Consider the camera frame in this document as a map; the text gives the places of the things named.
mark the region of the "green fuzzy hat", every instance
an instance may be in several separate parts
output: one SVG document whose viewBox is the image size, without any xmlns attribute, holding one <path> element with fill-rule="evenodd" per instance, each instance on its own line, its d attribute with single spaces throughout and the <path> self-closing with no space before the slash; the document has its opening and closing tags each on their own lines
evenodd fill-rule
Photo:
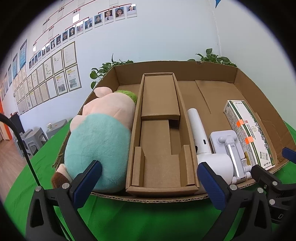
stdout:
<svg viewBox="0 0 296 241">
<path fill-rule="evenodd" d="M 126 94 L 127 96 L 129 96 L 133 100 L 133 102 L 135 103 L 135 105 L 137 105 L 138 97 L 133 92 L 131 92 L 131 91 L 124 91 L 124 90 L 117 90 L 115 92 Z"/>
</svg>

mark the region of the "stuffed pig toy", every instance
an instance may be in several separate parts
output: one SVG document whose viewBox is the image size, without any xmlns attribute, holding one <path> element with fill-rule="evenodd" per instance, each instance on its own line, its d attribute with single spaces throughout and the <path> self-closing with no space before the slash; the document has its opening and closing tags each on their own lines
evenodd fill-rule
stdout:
<svg viewBox="0 0 296 241">
<path fill-rule="evenodd" d="M 98 98 L 84 105 L 82 115 L 70 123 L 64 164 L 52 177 L 54 188 L 71 182 L 93 160 L 102 165 L 93 191 L 114 193 L 125 187 L 137 96 L 130 91 L 113 93 L 108 87 L 95 88 L 94 92 Z"/>
</svg>

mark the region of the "orange sticker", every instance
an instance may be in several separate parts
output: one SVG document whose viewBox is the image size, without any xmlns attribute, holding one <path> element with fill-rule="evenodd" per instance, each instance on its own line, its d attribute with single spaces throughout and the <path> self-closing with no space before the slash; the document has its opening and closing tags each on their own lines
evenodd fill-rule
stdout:
<svg viewBox="0 0 296 241">
<path fill-rule="evenodd" d="M 245 140 L 246 144 L 249 144 L 250 142 L 254 141 L 253 137 L 246 137 L 244 140 Z"/>
<path fill-rule="evenodd" d="M 243 124 L 244 124 L 244 121 L 242 119 L 237 121 L 237 127 L 240 127 Z"/>
</svg>

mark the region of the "green tablecloth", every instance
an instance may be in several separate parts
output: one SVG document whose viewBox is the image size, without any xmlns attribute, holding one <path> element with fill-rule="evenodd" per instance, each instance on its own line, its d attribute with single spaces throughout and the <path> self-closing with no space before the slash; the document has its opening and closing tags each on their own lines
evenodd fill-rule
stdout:
<svg viewBox="0 0 296 241">
<path fill-rule="evenodd" d="M 296 131 L 287 125 L 294 139 Z M 41 185 L 52 188 L 52 164 L 69 130 L 69 124 L 55 134 L 32 158 Z M 288 163 L 276 173 L 283 183 L 296 182 L 296 165 Z M 25 234 L 26 219 L 36 183 L 26 166 L 12 186 L 4 206 L 15 225 Z M 63 221 L 60 210 L 56 212 Z M 144 204 L 90 196 L 79 213 L 98 240 L 200 240 L 220 214 L 209 199 L 183 203 Z M 225 240 L 234 235 L 242 212 Z"/>
</svg>

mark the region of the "blue rubber pad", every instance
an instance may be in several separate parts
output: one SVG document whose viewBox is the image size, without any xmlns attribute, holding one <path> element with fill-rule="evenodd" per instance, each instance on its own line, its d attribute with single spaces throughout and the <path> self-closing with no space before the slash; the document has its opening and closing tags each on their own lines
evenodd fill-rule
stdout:
<svg viewBox="0 0 296 241">
<path fill-rule="evenodd" d="M 281 154 L 284 158 L 296 164 L 296 152 L 289 149 L 288 147 L 283 148 Z"/>
<path fill-rule="evenodd" d="M 218 210 L 223 210 L 226 206 L 226 195 L 215 179 L 211 176 L 207 168 L 203 165 L 203 163 L 198 165 L 197 176 L 207 191 L 207 194 L 209 195 L 214 207 Z"/>
<path fill-rule="evenodd" d="M 83 178 L 83 180 L 80 182 L 75 192 L 73 193 L 74 208 L 81 208 L 84 206 L 94 186 L 98 182 L 101 174 L 102 165 L 99 161 L 96 161 L 96 163 L 89 170 L 87 175 Z"/>
</svg>

